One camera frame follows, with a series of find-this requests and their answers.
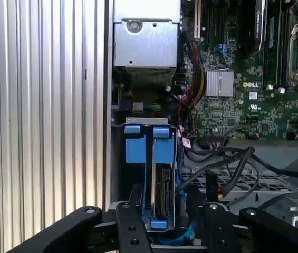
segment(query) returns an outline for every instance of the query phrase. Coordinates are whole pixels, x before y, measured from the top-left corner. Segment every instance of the motherboard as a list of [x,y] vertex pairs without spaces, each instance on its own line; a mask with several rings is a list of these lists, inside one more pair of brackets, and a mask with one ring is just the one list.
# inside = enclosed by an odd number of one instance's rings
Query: motherboard
[[[243,25],[239,17],[247,15],[243,5],[248,3],[200,2],[198,39],[207,90],[214,85],[211,75],[220,71],[233,72],[234,85],[231,95],[207,91],[197,104],[198,134],[222,136],[229,128],[242,125],[233,139],[251,139],[255,132],[258,139],[298,140],[298,1],[288,7],[286,1],[265,1],[264,13],[256,21],[262,29],[261,49],[247,57],[239,49],[239,26]],[[196,31],[197,7],[185,10],[181,29]],[[192,65],[187,58],[184,61],[186,76],[191,76]]]

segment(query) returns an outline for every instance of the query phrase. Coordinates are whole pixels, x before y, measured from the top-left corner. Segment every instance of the black mounting arm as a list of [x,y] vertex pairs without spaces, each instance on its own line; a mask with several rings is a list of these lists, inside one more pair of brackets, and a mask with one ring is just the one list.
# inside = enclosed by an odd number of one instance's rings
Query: black mounting arm
[[[190,209],[190,204],[187,203],[189,217],[198,224],[196,237],[201,239],[204,247],[186,251],[178,247],[163,248],[154,252],[235,253],[242,252],[242,249],[250,252],[298,252],[298,228],[262,210],[242,209],[238,217],[220,203],[197,201],[194,204],[198,211]],[[114,210],[103,214],[103,218],[110,213],[111,222],[103,223],[99,208],[82,207],[9,253],[153,252],[136,204],[120,202]]]
[[151,253],[144,223],[131,203],[116,206],[116,221],[102,223],[98,207],[82,207],[9,253],[82,253],[140,252]]

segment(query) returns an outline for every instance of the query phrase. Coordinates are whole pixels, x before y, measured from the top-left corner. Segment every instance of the dell logo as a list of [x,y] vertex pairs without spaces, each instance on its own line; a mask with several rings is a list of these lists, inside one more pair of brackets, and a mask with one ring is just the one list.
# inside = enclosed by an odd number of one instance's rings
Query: dell logo
[[243,87],[244,88],[259,88],[259,84],[243,82]]

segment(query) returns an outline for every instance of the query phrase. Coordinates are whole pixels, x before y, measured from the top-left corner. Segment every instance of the heatsink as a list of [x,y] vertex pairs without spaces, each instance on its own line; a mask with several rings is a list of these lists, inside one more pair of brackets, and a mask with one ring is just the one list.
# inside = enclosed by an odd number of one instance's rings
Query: heatsink
[[232,97],[234,73],[228,70],[213,70],[207,72],[206,96]]

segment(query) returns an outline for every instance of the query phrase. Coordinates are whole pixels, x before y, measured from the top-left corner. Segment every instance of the ribbed metal panel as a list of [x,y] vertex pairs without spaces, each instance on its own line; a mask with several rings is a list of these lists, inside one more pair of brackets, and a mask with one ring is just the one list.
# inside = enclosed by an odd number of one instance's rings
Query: ribbed metal panel
[[104,7],[0,0],[0,252],[103,205]]

